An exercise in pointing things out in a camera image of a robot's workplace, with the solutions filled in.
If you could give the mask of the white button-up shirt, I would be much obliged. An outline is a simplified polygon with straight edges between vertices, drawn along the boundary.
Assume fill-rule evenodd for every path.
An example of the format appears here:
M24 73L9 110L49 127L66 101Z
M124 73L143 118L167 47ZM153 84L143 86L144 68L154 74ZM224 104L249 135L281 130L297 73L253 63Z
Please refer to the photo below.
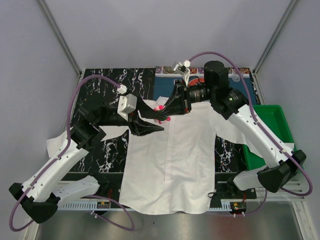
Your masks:
M106 172L124 164L119 202L139 213L206 212L215 189L216 138L253 145L207 101L194 103L190 113L172 116L161 126L163 131L146 136L135 136L126 126L106 126L106 136L87 158L102 154L106 163L101 170Z

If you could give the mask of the pink flower brooch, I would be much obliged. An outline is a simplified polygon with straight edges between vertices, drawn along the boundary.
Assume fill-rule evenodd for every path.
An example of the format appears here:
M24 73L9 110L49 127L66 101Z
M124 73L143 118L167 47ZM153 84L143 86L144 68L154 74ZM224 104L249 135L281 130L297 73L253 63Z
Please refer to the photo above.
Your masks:
M160 111L160 110L163 110L163 109L164 109L163 105L158 105L153 110L157 112L157 111ZM163 123L167 123L167 122L170 122L170 121L171 121L171 118L169 116L166 118L166 120L158 120L158 119L154 120L154 122L158 123L158 124L163 124Z

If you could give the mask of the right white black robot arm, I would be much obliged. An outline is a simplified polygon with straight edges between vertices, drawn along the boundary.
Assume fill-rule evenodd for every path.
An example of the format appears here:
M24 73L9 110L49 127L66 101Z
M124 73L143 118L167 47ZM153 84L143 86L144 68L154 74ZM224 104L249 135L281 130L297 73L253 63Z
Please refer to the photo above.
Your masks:
M204 81L192 86L189 86L190 64L185 60L173 67L182 79L175 81L161 114L166 117L185 115L191 112L192 104L209 101L216 113L244 134L266 163L261 168L236 175L227 185L228 195L236 199L245 190L259 187L271 193L281 190L302 167L306 154L283 143L261 120L242 92L230 87L229 71L222 62L206 62Z

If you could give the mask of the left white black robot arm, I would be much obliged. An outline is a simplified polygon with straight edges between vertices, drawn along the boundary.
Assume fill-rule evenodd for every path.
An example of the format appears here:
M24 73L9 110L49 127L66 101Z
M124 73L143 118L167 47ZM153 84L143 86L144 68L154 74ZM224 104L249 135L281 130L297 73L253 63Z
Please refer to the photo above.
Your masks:
M132 94L120 97L116 108L101 102L96 108L84 103L79 109L82 120L67 131L66 140L53 157L29 180L9 187L17 204L38 224L46 222L65 204L91 195L103 198L108 193L109 181L98 172L66 187L57 186L67 172L103 140L104 126L125 126L134 136L142 137L163 131L163 127L148 119L167 120L160 111Z

